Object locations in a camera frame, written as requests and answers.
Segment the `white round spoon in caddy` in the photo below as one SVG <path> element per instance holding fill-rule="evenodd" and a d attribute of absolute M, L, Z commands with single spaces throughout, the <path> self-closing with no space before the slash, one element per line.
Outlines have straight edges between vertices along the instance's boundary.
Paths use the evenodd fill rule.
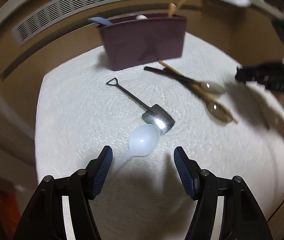
<path fill-rule="evenodd" d="M 147 17 L 145 15 L 137 15 L 135 19 L 136 20 L 146 20 Z"/>

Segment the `purple plastic utensil caddy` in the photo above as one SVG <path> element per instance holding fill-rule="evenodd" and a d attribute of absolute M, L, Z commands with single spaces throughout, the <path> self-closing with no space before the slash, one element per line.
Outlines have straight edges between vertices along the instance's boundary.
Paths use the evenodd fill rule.
<path fill-rule="evenodd" d="M 129 15 L 98 25 L 110 70 L 119 71 L 182 56 L 187 18 L 166 13 Z"/>

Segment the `black handled steel spoon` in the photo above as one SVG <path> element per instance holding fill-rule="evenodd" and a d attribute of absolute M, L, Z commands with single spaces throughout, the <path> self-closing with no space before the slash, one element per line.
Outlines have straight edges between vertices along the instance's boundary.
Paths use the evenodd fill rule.
<path fill-rule="evenodd" d="M 181 74 L 176 74 L 173 71 L 169 70 L 168 68 L 165 68 L 163 70 L 145 66 L 145 71 L 153 72 L 165 76 L 169 76 L 175 80 L 182 81 L 183 83 L 186 83 L 187 85 L 198 85 L 203 90 L 210 94 L 216 94 L 216 95 L 222 95 L 226 92 L 225 88 L 218 83 L 209 82 L 209 81 L 196 81 L 194 79 L 191 79 L 189 77 L 182 76 Z"/>
<path fill-rule="evenodd" d="M 168 68 L 169 70 L 173 71 L 176 74 L 181 74 L 172 67 L 166 66 L 165 68 Z M 214 118 L 224 123 L 230 123 L 230 122 L 235 122 L 236 124 L 238 123 L 238 121 L 234 118 L 231 112 L 228 109 L 226 109 L 223 105 L 221 105 L 216 100 L 216 98 L 213 97 L 210 93 L 206 92 L 198 85 L 187 85 L 186 83 L 183 82 L 182 84 L 185 85 L 186 88 L 192 91 L 205 103 L 207 110 Z"/>

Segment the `shovel shaped metal spoon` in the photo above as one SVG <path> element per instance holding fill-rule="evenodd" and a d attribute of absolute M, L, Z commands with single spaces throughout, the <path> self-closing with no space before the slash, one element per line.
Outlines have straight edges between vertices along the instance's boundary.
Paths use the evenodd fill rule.
<path fill-rule="evenodd" d="M 116 77 L 107 81 L 106 85 L 117 87 L 133 101 L 139 104 L 143 109 L 145 109 L 145 112 L 142 114 L 141 118 L 147 124 L 156 126 L 160 135 L 166 134 L 171 128 L 173 128 L 174 124 L 176 123 L 172 116 L 169 115 L 169 113 L 167 113 L 162 107 L 160 107 L 160 105 L 155 104 L 153 106 L 148 106 L 131 92 L 119 85 L 118 79 Z"/>

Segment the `blue plastic spoon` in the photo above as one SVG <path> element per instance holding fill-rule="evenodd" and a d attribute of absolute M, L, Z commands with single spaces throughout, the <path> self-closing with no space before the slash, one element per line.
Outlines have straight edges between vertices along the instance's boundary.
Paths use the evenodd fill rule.
<path fill-rule="evenodd" d="M 108 20 L 107 18 L 103 18 L 103 17 L 90 17 L 88 20 L 89 22 L 96 23 L 96 24 L 103 25 L 103 26 L 112 25 L 112 22 L 110 20 Z"/>

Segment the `white textured table mat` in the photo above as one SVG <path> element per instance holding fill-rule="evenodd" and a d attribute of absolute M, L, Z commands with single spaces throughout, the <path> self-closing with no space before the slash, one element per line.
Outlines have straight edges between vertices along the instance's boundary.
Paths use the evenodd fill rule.
<path fill-rule="evenodd" d="M 102 239 L 183 239 L 196 202 L 185 193 L 173 152 L 218 177 L 241 176 L 265 216 L 284 195 L 284 109 L 256 83 L 235 81 L 239 63 L 185 35 L 168 64 L 225 88 L 218 97 L 235 121 L 215 119 L 178 81 L 136 66 L 114 72 L 103 47 L 67 61 L 42 80 L 36 111 L 38 178 L 70 176 L 113 150 L 101 193 L 90 202 Z"/>

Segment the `white plastic spoon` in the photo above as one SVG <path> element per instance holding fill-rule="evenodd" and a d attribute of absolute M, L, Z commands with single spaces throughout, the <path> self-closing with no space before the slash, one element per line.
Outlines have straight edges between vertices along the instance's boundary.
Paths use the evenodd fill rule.
<path fill-rule="evenodd" d="M 117 176 L 131 159 L 150 155 L 156 149 L 159 139 L 160 133 L 156 126 L 145 124 L 136 127 L 129 136 L 126 150 L 122 150 L 115 158 L 112 176 Z"/>

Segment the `wooden spoon in caddy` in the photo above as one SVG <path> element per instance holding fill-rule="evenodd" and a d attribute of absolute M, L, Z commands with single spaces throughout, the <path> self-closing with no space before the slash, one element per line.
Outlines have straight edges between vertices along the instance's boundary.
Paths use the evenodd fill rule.
<path fill-rule="evenodd" d="M 168 6 L 168 18 L 171 18 L 176 12 L 176 5 L 173 3 L 170 3 Z"/>

